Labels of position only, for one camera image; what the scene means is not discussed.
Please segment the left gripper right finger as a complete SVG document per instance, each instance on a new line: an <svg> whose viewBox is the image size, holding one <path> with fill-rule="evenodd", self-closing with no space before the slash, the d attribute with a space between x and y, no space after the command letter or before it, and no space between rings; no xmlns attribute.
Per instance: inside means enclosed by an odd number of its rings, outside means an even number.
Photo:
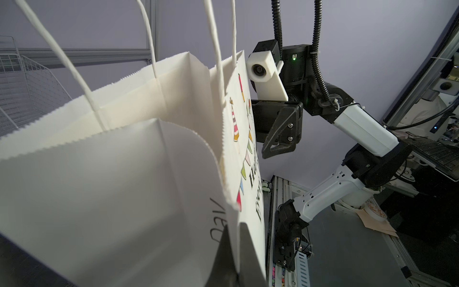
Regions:
<svg viewBox="0 0 459 287"><path fill-rule="evenodd" d="M267 282L245 222L240 223L240 287L266 287Z"/></svg>

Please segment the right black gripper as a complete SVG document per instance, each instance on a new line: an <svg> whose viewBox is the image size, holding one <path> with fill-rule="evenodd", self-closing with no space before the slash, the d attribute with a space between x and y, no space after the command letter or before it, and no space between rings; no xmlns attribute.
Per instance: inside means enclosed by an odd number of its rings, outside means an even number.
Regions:
<svg viewBox="0 0 459 287"><path fill-rule="evenodd" d="M251 100L251 104L263 159L295 151L301 140L303 104L270 100Z"/></svg>

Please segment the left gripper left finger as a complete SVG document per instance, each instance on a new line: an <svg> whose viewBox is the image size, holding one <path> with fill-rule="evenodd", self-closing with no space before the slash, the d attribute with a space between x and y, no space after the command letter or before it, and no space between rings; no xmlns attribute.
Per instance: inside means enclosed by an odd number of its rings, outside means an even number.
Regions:
<svg viewBox="0 0 459 287"><path fill-rule="evenodd" d="M238 273L234 264L229 231L228 227L225 227L205 287L237 287L238 285Z"/></svg>

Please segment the white paper bag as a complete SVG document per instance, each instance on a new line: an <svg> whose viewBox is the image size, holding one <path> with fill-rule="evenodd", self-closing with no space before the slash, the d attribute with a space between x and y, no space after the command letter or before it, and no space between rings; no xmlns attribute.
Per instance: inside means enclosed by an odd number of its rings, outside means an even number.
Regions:
<svg viewBox="0 0 459 287"><path fill-rule="evenodd" d="M25 1L17 6L83 95L1 139L1 234L80 287L205 287L240 223L266 278L264 201L245 54L189 52L91 90Z"/></svg>

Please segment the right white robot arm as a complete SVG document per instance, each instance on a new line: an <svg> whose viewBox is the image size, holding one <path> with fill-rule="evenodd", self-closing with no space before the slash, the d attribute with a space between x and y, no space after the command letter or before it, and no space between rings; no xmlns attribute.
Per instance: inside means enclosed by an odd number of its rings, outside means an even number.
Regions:
<svg viewBox="0 0 459 287"><path fill-rule="evenodd" d="M252 108L263 158L293 152L308 114L329 124L313 135L314 146L327 163L338 165L308 194L281 203L274 213L271 260L289 271L295 270L299 253L311 254L302 232L316 215L351 193L382 187L411 152L343 89L324 80L318 55L313 45L281 47L272 39L259 42L247 60L257 93ZM336 128L334 136L331 128Z"/></svg>

